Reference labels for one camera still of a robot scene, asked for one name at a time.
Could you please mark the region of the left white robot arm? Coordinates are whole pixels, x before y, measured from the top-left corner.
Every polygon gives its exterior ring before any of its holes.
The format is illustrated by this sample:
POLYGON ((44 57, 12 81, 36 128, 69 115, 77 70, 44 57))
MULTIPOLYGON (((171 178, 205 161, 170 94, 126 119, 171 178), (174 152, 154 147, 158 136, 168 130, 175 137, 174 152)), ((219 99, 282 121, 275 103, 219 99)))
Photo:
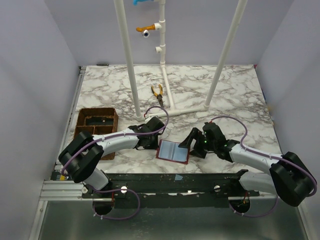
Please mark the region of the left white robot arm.
POLYGON ((97 168, 99 161, 120 150, 156 150, 158 135, 164 129, 165 124, 154 116, 147 123, 131 125, 114 133, 94 135, 82 131, 59 154, 58 160, 63 166, 61 173, 75 183, 83 182, 98 191, 109 190, 110 179, 97 168))

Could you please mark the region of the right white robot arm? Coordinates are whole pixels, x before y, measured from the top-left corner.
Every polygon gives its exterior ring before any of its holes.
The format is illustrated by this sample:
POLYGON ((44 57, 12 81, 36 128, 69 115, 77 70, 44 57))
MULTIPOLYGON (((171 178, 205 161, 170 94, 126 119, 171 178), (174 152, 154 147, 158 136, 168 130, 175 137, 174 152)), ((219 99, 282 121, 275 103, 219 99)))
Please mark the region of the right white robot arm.
POLYGON ((292 207, 317 190, 315 178, 295 153, 273 155, 246 148, 240 141, 227 139, 214 122, 206 122, 202 130, 194 127, 179 148, 190 149, 190 155, 201 159, 214 153, 222 160, 256 169, 242 171, 237 184, 245 191, 278 195, 292 207))

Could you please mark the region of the red leather card holder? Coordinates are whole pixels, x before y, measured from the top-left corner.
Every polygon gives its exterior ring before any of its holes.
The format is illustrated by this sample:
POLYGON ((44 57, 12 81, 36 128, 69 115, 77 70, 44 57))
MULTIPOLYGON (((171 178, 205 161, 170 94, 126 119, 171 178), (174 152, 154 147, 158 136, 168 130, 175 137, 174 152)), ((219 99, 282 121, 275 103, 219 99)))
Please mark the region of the red leather card holder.
POLYGON ((173 163, 187 165, 189 163, 189 148, 179 147, 180 143, 160 140, 156 158, 173 163))

